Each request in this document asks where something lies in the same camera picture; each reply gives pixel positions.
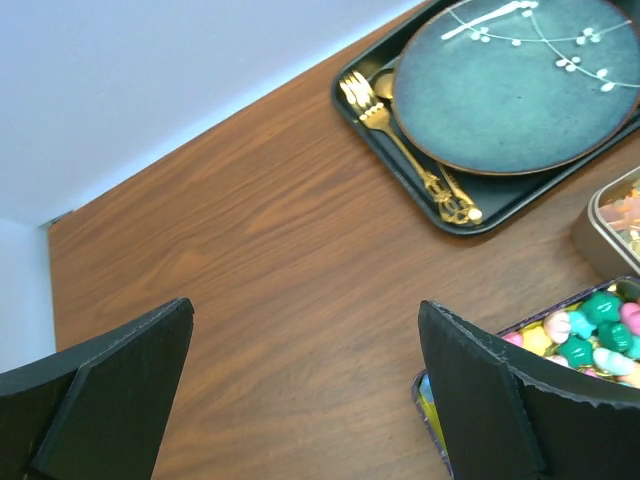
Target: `teal ceramic plate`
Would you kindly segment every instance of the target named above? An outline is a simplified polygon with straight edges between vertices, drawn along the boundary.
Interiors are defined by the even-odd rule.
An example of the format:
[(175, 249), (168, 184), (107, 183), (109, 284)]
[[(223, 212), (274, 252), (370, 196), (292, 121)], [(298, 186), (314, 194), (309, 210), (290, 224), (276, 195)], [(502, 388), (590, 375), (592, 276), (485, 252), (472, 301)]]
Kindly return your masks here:
[(604, 0), (466, 0), (411, 39), (396, 67), (405, 135), (452, 168), (520, 175), (581, 158), (640, 95), (640, 39)]

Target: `wood grain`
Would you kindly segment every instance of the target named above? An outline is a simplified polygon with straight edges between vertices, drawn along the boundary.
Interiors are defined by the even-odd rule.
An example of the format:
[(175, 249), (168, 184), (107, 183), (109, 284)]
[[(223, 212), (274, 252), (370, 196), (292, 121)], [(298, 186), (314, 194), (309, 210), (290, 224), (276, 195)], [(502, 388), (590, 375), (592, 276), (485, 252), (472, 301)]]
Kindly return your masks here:
[(569, 227), (640, 142), (496, 235), (442, 234), (330, 103), (390, 27), (50, 229), (60, 349), (195, 305), (154, 479), (444, 480), (410, 398), (420, 300), (496, 331), (598, 281)]

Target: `green bead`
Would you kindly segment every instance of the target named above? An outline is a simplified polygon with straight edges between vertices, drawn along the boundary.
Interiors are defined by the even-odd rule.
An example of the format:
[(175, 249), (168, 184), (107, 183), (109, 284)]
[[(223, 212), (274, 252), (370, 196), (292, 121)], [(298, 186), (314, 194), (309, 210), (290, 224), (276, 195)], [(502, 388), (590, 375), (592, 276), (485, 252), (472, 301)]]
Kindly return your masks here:
[(571, 368), (593, 365), (593, 345), (575, 335), (571, 335), (569, 340), (560, 345), (556, 353), (566, 358)]
[(603, 347), (624, 353), (633, 346), (633, 335), (622, 323), (603, 323), (598, 327), (598, 339)]
[(619, 322), (622, 300), (605, 292), (596, 292), (580, 305), (580, 311), (594, 325), (604, 322)]

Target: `yellow star bead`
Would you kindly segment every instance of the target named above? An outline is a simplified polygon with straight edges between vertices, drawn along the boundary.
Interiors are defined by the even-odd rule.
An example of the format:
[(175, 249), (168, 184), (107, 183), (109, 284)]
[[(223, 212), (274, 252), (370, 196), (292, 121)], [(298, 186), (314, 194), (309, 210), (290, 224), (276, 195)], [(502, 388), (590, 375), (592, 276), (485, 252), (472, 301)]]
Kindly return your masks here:
[(553, 342), (541, 326), (522, 332), (522, 348), (536, 355), (542, 357), (551, 345), (553, 345)]
[(636, 363), (636, 368), (629, 375), (618, 377), (618, 380), (640, 388), (640, 365)]

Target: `wall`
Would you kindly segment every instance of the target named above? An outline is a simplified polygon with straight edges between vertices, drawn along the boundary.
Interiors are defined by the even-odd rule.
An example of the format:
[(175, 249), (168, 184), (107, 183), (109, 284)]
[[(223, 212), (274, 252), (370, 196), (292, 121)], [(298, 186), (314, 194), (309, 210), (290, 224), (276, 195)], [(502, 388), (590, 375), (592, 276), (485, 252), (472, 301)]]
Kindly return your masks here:
[(0, 218), (91, 201), (417, 3), (0, 0)]
[(47, 232), (0, 220), (0, 373), (55, 351)]

